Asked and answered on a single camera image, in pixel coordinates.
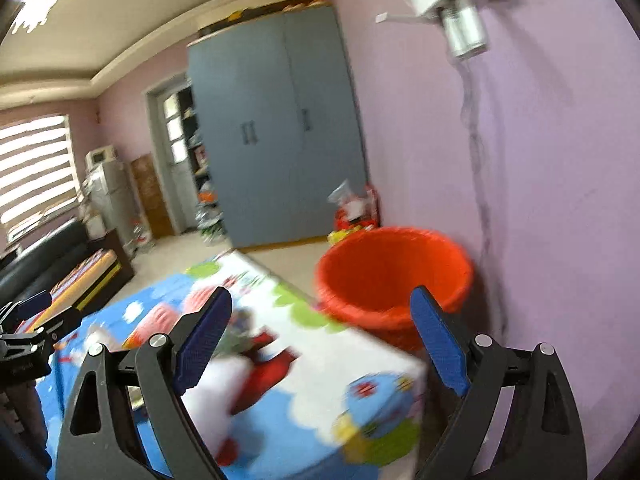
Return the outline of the red lined trash bin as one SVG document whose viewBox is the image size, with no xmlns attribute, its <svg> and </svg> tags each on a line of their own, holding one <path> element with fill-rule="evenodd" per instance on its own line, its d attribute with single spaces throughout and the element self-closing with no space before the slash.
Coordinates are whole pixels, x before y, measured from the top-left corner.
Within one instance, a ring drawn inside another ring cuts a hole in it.
<svg viewBox="0 0 640 480">
<path fill-rule="evenodd" d="M 379 228 L 350 234 L 316 267 L 321 310 L 409 353 L 422 340 L 409 310 L 424 286 L 447 313 L 460 311 L 474 284 L 465 250 L 444 234 L 417 228 Z"/>
</svg>

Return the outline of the black leather sofa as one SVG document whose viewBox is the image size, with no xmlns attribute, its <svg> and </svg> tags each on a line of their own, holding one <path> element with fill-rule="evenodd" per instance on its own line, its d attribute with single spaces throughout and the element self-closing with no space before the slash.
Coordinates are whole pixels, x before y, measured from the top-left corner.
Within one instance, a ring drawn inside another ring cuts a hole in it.
<svg viewBox="0 0 640 480">
<path fill-rule="evenodd" d="M 91 238 L 78 220 L 67 221 L 2 264 L 1 303 L 5 306 L 37 292 L 52 292 L 76 266 L 100 249 L 111 249 L 122 270 L 81 313 L 89 315 L 99 311 L 134 277 L 134 269 L 116 231 L 109 230 L 102 237 Z"/>
</svg>

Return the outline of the striped sofa cushion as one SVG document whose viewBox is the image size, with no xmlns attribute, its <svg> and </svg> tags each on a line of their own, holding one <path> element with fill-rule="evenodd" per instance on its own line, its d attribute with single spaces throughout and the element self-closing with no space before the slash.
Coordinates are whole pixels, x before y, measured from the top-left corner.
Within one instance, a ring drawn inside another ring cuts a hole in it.
<svg viewBox="0 0 640 480">
<path fill-rule="evenodd" d="M 100 249 L 60 281 L 52 292 L 51 305 L 20 325 L 21 333 L 33 332 L 55 315 L 70 308 L 82 312 L 93 298 L 122 270 L 116 254 Z"/>
</svg>

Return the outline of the striped window blind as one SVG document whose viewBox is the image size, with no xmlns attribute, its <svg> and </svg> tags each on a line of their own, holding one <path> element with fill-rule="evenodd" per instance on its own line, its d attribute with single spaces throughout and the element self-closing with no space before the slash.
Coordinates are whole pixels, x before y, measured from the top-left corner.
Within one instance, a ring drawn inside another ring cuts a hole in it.
<svg viewBox="0 0 640 480">
<path fill-rule="evenodd" d="M 1 227 L 14 243 L 79 205 L 70 120 L 48 115 L 1 128 Z"/>
</svg>

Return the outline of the silver refrigerator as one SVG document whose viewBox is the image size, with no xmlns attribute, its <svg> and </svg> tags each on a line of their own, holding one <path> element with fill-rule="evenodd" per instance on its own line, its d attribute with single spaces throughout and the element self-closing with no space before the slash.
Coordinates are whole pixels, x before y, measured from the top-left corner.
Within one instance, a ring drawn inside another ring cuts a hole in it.
<svg viewBox="0 0 640 480">
<path fill-rule="evenodd" d="M 127 254 L 133 255 L 137 251 L 134 222 L 138 217 L 124 164 L 109 160 L 95 166 L 87 174 L 86 191 L 107 229 L 114 229 Z"/>
</svg>

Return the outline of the cartoon printed blue tablecloth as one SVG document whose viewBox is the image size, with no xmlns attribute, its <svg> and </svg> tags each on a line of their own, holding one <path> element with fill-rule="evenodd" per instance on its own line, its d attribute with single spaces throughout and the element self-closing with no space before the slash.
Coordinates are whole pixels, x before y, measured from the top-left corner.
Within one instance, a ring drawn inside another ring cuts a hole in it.
<svg viewBox="0 0 640 480">
<path fill-rule="evenodd" d="M 37 387 L 48 452 L 87 349 L 115 349 L 145 320 L 169 326 L 228 289 L 228 337 L 184 395 L 231 479 L 409 479 L 416 470 L 425 366 L 323 315 L 249 258 L 229 252 L 85 318 Z"/>
</svg>

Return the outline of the brown cardboard sheet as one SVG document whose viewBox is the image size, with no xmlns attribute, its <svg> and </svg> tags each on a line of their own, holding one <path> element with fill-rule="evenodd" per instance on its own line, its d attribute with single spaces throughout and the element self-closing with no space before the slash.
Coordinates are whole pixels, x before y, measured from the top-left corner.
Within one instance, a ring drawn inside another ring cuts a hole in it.
<svg viewBox="0 0 640 480">
<path fill-rule="evenodd" d="M 136 184 L 140 204 L 156 240 L 175 235 L 164 201 L 160 181 L 157 179 L 151 154 L 142 155 L 130 162 L 130 169 Z"/>
</svg>

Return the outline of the white microwave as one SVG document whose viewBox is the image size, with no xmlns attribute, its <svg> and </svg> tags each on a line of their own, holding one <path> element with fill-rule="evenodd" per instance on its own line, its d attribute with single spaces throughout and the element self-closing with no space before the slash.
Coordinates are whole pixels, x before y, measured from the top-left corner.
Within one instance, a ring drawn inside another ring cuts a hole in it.
<svg viewBox="0 0 640 480">
<path fill-rule="evenodd" d="M 114 162 L 117 159 L 117 151 L 114 145 L 105 145 L 95 150 L 88 151 L 85 157 L 86 167 L 93 170 L 104 162 Z"/>
</svg>

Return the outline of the dark shelving unit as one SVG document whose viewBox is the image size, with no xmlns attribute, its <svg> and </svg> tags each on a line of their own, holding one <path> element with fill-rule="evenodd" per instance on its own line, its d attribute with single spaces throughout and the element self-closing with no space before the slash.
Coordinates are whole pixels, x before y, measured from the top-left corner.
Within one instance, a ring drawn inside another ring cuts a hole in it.
<svg viewBox="0 0 640 480">
<path fill-rule="evenodd" d="M 200 123 L 191 87 L 186 86 L 186 88 L 179 90 L 177 99 L 186 151 L 189 156 L 196 196 L 198 196 L 195 209 L 196 227 L 206 243 L 213 244 L 213 242 L 224 238 L 226 228 L 222 221 L 224 214 L 219 206 L 218 194 L 208 168 L 208 156 L 200 133 Z"/>
</svg>

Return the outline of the grey door with windows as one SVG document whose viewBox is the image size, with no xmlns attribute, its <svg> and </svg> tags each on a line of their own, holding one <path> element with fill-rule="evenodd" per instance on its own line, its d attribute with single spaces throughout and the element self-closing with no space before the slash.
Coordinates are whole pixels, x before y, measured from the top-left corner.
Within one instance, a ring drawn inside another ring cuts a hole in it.
<svg viewBox="0 0 640 480">
<path fill-rule="evenodd" d="M 196 228 L 198 193 L 196 192 L 186 133 L 182 125 L 178 93 L 165 91 L 158 97 L 160 131 L 170 182 L 179 206 L 183 231 Z"/>
</svg>

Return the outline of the yellow snack package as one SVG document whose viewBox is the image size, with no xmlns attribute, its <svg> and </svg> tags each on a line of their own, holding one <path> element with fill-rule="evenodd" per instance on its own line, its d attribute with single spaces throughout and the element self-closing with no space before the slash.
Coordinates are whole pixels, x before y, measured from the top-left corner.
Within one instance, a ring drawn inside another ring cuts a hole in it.
<svg viewBox="0 0 640 480">
<path fill-rule="evenodd" d="M 352 234 L 358 233 L 359 231 L 365 231 L 365 230 L 366 228 L 363 228 L 362 226 L 353 226 L 352 228 L 349 228 L 349 229 L 332 231 L 328 235 L 328 242 L 330 245 L 336 245 L 342 240 L 344 240 L 346 237 L 349 237 Z"/>
</svg>

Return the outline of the red bag with plastic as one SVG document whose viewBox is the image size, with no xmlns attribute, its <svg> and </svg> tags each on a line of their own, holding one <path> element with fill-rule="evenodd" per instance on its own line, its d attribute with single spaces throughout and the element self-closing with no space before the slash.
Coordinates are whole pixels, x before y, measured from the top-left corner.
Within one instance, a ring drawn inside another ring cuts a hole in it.
<svg viewBox="0 0 640 480">
<path fill-rule="evenodd" d="M 336 207 L 334 230 L 347 231 L 356 228 L 377 229 L 380 222 L 378 192 L 371 185 L 364 187 L 363 195 L 356 194 L 345 179 L 329 196 L 328 202 Z"/>
</svg>

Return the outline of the grey blue wardrobe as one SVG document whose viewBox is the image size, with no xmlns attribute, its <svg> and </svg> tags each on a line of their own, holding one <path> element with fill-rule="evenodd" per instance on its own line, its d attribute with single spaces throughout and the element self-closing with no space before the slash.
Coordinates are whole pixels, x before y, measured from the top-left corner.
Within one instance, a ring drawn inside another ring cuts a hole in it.
<svg viewBox="0 0 640 480">
<path fill-rule="evenodd" d="M 332 6 L 277 13 L 189 44 L 189 77 L 224 225 L 236 248 L 325 236 L 329 195 L 368 182 Z"/>
</svg>

